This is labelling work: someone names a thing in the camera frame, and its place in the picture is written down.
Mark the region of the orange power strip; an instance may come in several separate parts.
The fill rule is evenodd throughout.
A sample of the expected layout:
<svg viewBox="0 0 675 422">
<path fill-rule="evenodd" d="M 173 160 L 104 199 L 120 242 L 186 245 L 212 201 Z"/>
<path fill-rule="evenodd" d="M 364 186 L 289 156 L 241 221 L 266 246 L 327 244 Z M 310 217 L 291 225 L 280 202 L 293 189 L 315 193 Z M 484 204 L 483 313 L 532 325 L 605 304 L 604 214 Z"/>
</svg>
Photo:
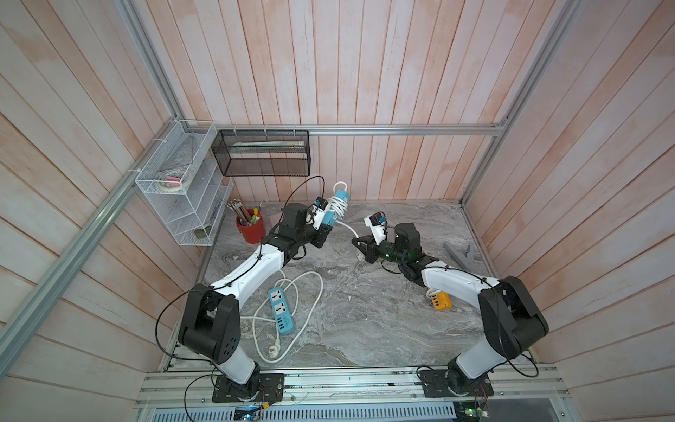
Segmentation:
<svg viewBox="0 0 675 422">
<path fill-rule="evenodd" d="M 432 306 L 436 311 L 445 311 L 453 307 L 452 300 L 446 292 L 437 292 L 430 294 Z"/>
</svg>

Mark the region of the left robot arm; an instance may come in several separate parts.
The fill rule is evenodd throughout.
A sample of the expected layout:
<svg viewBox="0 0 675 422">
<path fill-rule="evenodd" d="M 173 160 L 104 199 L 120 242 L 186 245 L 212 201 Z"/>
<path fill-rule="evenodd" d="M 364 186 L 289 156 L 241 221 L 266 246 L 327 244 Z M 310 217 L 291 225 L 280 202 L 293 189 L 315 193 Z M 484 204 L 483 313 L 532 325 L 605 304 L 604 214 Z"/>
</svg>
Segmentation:
<svg viewBox="0 0 675 422">
<path fill-rule="evenodd" d="M 244 263 L 210 286 L 189 291 L 179 343 L 206 357 L 233 383 L 249 383 L 259 365 L 239 346 L 241 307 L 304 246 L 322 247 L 337 219 L 332 206 L 320 202 L 284 207 L 281 221 Z"/>
</svg>

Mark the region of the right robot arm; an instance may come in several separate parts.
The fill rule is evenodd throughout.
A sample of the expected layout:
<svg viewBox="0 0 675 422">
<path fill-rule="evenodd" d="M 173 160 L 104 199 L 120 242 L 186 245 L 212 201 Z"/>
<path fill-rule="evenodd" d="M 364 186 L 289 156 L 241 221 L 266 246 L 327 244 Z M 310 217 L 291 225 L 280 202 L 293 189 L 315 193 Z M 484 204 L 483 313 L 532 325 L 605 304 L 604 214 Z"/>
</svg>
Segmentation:
<svg viewBox="0 0 675 422">
<path fill-rule="evenodd" d="M 519 278 L 473 274 L 426 254 L 412 223 L 395 226 L 392 242 L 378 227 L 371 231 L 369 236 L 352 239 L 366 262 L 393 262 L 406 280 L 458 298 L 480 311 L 482 337 L 448 362 L 445 378 L 455 394 L 461 395 L 469 385 L 511 362 L 549 333 L 548 322 Z"/>
</svg>

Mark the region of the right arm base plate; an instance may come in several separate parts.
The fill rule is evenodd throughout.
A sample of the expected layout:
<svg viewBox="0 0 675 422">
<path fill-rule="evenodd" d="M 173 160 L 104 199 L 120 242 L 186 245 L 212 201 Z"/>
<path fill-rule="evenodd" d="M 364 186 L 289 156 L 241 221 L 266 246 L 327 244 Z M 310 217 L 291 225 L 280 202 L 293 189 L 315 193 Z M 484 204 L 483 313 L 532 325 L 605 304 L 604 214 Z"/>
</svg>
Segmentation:
<svg viewBox="0 0 675 422">
<path fill-rule="evenodd" d="M 425 397 L 492 397 L 494 390 L 487 375 L 470 380 L 461 371 L 420 366 L 416 376 Z"/>
</svg>

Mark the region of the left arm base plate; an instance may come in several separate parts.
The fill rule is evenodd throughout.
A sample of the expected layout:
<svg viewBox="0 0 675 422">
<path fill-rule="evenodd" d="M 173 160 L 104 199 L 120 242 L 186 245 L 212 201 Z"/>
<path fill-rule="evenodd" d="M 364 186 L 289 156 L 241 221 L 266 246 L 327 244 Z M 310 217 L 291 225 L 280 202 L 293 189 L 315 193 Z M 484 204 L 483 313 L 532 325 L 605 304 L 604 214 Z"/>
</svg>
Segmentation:
<svg viewBox="0 0 675 422">
<path fill-rule="evenodd" d="M 285 376 L 283 374 L 260 374 L 255 372 L 246 384 L 238 384 L 226 376 L 216 378 L 212 395 L 214 403 L 269 403 L 283 399 Z"/>
</svg>

